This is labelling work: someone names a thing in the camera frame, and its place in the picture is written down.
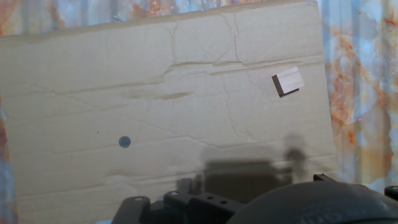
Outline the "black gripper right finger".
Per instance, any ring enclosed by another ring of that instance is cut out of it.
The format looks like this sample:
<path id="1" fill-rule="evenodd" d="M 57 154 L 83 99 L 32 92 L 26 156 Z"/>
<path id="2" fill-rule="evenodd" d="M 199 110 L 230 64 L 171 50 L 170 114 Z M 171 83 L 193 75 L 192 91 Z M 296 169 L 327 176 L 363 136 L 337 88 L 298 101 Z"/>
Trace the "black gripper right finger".
<path id="1" fill-rule="evenodd" d="M 325 174 L 314 174 L 313 175 L 313 181 L 327 181 L 327 182 L 335 182 L 334 179 L 330 178 L 329 176 Z M 396 185 L 390 185 L 384 188 L 384 195 L 386 197 L 389 197 L 395 201 L 397 201 L 397 186 Z"/>

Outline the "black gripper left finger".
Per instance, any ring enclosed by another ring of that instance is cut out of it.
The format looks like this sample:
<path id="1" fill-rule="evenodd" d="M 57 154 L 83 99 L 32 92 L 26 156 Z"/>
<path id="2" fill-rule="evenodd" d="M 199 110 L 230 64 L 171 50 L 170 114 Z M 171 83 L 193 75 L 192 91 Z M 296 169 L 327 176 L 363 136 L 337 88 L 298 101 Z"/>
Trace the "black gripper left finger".
<path id="1" fill-rule="evenodd" d="M 182 179 L 176 190 L 162 200 L 151 202 L 145 196 L 123 200 L 112 224 L 224 224 L 245 206 L 219 195 L 193 195 L 192 180 Z"/>

